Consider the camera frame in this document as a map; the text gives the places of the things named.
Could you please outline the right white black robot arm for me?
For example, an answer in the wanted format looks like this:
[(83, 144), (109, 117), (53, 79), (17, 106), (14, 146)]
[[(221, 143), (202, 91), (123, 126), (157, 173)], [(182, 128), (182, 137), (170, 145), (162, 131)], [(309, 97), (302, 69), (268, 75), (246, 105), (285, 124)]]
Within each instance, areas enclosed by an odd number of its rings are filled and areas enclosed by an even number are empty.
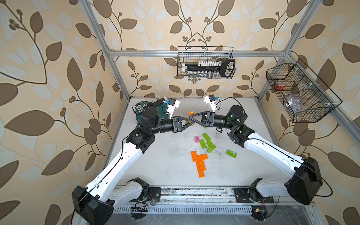
[(318, 162), (289, 153), (262, 138), (244, 122), (247, 119), (242, 106), (234, 105), (227, 115), (205, 111), (190, 115), (189, 119), (203, 127), (229, 128), (230, 140), (267, 159), (285, 175), (285, 178), (256, 179), (248, 188), (247, 197), (254, 203), (273, 196), (292, 197), (295, 201), (309, 205), (323, 185)]

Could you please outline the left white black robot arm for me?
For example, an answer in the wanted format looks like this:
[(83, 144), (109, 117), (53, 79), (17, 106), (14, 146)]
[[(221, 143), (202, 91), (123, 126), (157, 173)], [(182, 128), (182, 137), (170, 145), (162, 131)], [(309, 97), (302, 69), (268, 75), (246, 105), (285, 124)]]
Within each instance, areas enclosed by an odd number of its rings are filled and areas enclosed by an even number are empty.
[(139, 124), (121, 141), (117, 156), (86, 187), (78, 186), (72, 192), (74, 211), (91, 225), (104, 225), (113, 214), (114, 207), (132, 200), (147, 200), (149, 185), (140, 178), (130, 180), (118, 190), (115, 190), (115, 186), (152, 145), (155, 134), (182, 132), (192, 124), (190, 119), (181, 116), (163, 120), (157, 108), (145, 108)]

